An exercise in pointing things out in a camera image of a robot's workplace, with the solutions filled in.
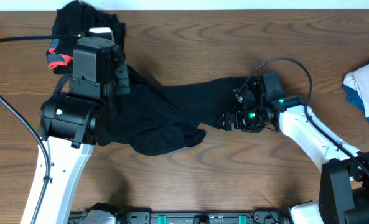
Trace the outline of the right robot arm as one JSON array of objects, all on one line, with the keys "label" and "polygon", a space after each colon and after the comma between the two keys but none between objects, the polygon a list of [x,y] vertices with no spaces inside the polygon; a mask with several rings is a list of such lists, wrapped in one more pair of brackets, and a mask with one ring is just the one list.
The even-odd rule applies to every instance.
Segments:
[{"label": "right robot arm", "polygon": [[290,207],[281,223],[369,223],[369,152],[338,137],[299,96],[255,83],[217,126],[252,133],[273,126],[319,169],[319,199]]}]

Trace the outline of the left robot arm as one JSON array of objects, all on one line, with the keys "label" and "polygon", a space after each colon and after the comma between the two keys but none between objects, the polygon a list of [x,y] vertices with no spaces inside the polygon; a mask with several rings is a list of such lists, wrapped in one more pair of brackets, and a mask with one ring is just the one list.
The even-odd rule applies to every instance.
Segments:
[{"label": "left robot arm", "polygon": [[40,108],[37,167],[22,223],[66,223],[81,174],[96,140],[129,93],[122,48],[113,40],[83,37],[73,50],[73,71],[60,77]]}]

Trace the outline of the black shirt with white logo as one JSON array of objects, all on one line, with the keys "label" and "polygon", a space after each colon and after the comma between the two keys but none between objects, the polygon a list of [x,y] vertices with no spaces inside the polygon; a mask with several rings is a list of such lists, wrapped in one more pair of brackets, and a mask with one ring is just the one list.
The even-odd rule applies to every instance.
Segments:
[{"label": "black shirt with white logo", "polygon": [[207,132],[203,123],[218,128],[227,106],[236,103],[233,91],[243,77],[226,77],[191,85],[162,86],[128,68],[131,92],[115,98],[117,115],[97,138],[99,146],[129,144],[147,156],[167,154],[199,145]]}]

